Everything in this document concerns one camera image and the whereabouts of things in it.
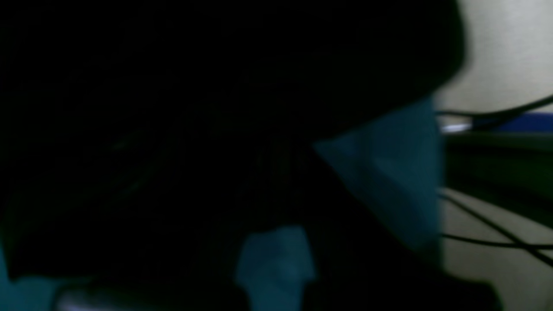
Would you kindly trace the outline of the left gripper silver left finger image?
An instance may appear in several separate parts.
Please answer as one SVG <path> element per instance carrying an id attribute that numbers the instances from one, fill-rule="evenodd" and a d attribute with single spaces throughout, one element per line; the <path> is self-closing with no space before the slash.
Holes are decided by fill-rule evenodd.
<path id="1" fill-rule="evenodd" d="M 233 252 L 209 244 L 176 245 L 118 261 L 60 287 L 54 311 L 249 311 L 231 277 Z"/>

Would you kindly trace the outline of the left gripper black padded right finger image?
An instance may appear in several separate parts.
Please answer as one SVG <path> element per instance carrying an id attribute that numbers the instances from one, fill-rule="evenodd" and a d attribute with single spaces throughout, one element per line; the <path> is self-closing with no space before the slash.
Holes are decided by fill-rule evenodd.
<path id="1" fill-rule="evenodd" d="M 403 246 L 311 147 L 298 151 L 300 219 L 317 277 L 304 311 L 501 311 L 494 289 Z"/>

